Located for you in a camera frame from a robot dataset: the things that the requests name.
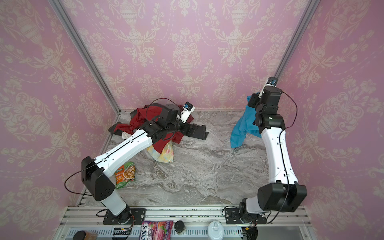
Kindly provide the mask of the red cloth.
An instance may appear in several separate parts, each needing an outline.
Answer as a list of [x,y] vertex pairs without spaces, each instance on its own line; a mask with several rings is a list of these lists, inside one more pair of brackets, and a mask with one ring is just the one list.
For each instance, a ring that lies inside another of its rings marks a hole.
[[137,153],[157,143],[160,140],[171,140],[172,137],[167,138],[167,135],[174,135],[177,132],[180,132],[182,135],[190,138],[197,138],[202,140],[206,138],[205,126],[190,124],[188,122],[183,123],[180,120],[180,126],[178,130],[162,130],[156,123],[158,117],[159,115],[143,123],[130,138],[123,141],[114,149],[110,150],[109,156],[114,158],[120,157],[130,159]]

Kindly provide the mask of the turquoise blue cloth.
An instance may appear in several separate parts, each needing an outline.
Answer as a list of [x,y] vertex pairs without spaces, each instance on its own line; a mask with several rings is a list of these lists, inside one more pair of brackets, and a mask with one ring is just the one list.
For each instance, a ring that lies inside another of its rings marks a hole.
[[256,117],[256,111],[254,108],[249,107],[246,105],[245,112],[241,116],[241,118],[236,123],[235,127],[233,128],[233,131],[231,133],[230,143],[231,148],[238,148],[243,145],[247,134],[256,136],[258,138],[261,138],[261,134],[259,132],[259,127],[256,125],[253,125],[253,122],[255,121]]

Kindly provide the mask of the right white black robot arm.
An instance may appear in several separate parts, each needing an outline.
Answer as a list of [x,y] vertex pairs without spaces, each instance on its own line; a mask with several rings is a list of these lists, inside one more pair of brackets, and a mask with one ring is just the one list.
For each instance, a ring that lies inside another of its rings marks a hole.
[[261,93],[252,95],[248,104],[256,110],[253,124],[259,128],[266,147],[269,183],[260,187],[255,197],[240,203],[240,219],[245,224],[258,221],[266,212],[293,213],[308,194],[294,173],[286,144],[288,127],[278,114],[283,94],[277,87],[265,86]]

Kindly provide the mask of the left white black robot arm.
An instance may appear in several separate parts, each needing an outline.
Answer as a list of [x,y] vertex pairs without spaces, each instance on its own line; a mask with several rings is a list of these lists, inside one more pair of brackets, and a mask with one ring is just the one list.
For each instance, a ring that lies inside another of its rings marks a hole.
[[160,115],[143,123],[133,135],[117,147],[92,159],[82,160],[82,182],[97,202],[110,211],[115,221],[126,224],[131,219],[131,209],[117,192],[110,177],[132,157],[154,143],[178,130],[184,111],[177,105],[162,107]]

